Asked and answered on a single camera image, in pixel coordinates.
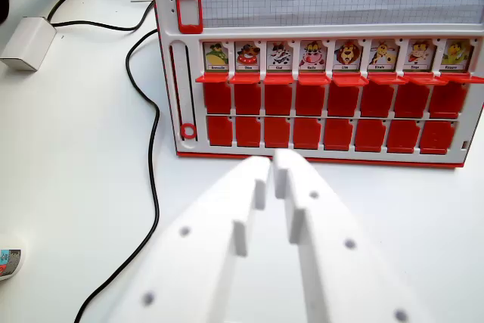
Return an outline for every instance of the red plastic clip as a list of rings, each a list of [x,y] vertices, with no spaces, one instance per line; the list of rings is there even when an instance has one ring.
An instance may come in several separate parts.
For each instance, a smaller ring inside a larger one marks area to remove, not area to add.
[[[178,29],[181,33],[200,34],[203,32],[202,0],[198,0],[198,24],[182,24],[180,0],[176,0],[176,11],[178,14]]]
[[[187,129],[191,129],[192,133],[187,133]],[[180,134],[185,139],[195,139],[197,137],[197,128],[194,124],[185,123],[180,128]]]

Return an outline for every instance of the red frame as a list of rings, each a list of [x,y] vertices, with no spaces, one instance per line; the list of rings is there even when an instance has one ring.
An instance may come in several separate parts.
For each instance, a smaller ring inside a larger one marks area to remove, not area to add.
[[[203,32],[202,0],[198,0],[198,24],[182,24],[182,13],[180,12],[180,0],[176,1],[176,12],[178,15],[178,29],[184,34],[200,34]]]

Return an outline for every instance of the screw hole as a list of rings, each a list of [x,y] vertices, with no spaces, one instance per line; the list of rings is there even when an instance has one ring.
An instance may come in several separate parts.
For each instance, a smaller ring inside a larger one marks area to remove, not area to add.
[[[191,230],[189,227],[185,226],[180,228],[180,235],[184,238],[190,234]]]
[[[144,306],[150,306],[151,303],[154,301],[154,294],[148,291],[144,296],[143,296],[143,305]]]
[[[353,250],[356,247],[356,242],[349,238],[345,241],[345,246],[348,247],[350,250]]]
[[[407,313],[405,313],[405,311],[400,310],[400,309],[395,312],[395,318],[396,318],[397,321],[407,321],[408,320]]]

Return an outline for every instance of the cartoon dog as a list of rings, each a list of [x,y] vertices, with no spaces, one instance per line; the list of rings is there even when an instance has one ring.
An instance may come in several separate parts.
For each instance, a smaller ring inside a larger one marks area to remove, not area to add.
[[[341,64],[352,64],[360,57],[360,48],[352,41],[346,42],[336,51],[336,59]]]
[[[425,53],[427,49],[429,48],[429,42],[428,41],[416,41],[412,46],[411,46],[411,52],[410,55],[408,56],[408,62],[415,62],[417,63],[418,61],[424,61],[427,57],[427,54]]]
[[[377,51],[373,58],[371,59],[370,64],[376,64],[376,62],[379,61],[381,58],[385,58],[388,63],[394,59],[394,57],[390,57],[388,54],[388,51],[395,51],[394,48],[390,48],[388,45],[386,45],[385,42],[380,42],[380,45],[378,45],[377,48],[372,48],[372,51]]]
[[[254,47],[253,45],[246,44],[239,52],[237,52],[237,62],[239,64],[257,64],[257,55],[259,54],[259,52],[259,47]]]
[[[290,62],[291,54],[290,52],[284,47],[284,43],[272,43],[272,53],[269,54],[269,57],[272,58],[272,64],[288,64]]]
[[[307,66],[316,66],[317,64],[324,64],[323,52],[316,41],[312,41],[304,48],[302,60],[299,62],[301,67],[303,64]]]

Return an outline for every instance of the character card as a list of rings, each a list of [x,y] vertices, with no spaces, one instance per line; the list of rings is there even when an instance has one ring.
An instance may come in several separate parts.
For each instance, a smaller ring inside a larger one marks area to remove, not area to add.
[[[430,71],[432,70],[433,56],[436,46],[432,39],[410,39],[407,54],[405,55],[404,71]]]
[[[396,68],[399,47],[394,39],[374,39],[371,42],[368,71],[392,72]]]
[[[447,39],[440,70],[442,72],[466,72],[472,50],[469,39]]]
[[[235,69],[237,71],[260,70],[260,48],[253,41],[235,42]]]
[[[333,71],[358,71],[361,63],[362,47],[356,39],[336,41]]]
[[[222,42],[204,42],[203,53],[205,55],[205,70],[228,71],[228,50]]]
[[[327,49],[322,41],[301,41],[299,50],[299,70],[318,71],[326,70]]]

